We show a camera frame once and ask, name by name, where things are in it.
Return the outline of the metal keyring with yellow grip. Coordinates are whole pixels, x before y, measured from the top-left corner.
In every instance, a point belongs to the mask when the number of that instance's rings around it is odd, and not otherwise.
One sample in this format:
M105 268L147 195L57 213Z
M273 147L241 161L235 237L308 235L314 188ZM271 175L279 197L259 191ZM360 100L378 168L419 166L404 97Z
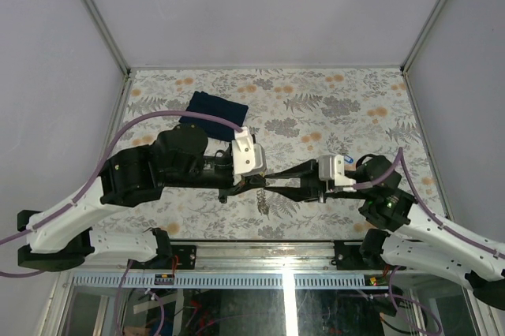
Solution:
M266 192L263 189L259 189L256 192L256 205L257 210L262 214L269 216L270 206L267 203Z

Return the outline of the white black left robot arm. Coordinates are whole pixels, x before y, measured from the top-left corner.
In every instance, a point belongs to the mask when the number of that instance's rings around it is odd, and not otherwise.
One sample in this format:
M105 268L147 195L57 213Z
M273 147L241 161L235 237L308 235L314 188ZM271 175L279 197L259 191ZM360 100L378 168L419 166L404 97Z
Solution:
M17 251L19 267L42 272L66 271L84 263L127 263L133 269L172 269L176 256L167 231L152 227L139 234L96 229L104 218L160 200L166 188L216 189L220 203L241 192L262 188L266 158L247 128L235 133L226 150L207 156L208 136L194 124L161 132L149 145L112 155L90 186L58 207L21 211L27 232Z

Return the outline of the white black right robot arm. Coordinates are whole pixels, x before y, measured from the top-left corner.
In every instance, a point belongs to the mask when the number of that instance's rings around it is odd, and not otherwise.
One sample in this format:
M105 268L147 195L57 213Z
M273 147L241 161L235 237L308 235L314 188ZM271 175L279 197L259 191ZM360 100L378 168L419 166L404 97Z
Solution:
M431 211L412 187L400 189L411 178L403 152L393 161L367 154L354 170L346 170L341 155L325 155L279 173L270 179L300 181L297 188L270 187L294 202L327 199L362 200L360 214L373 225L360 247L368 268L406 267L444 278L471 291L481 302L504 308L504 244L474 233Z

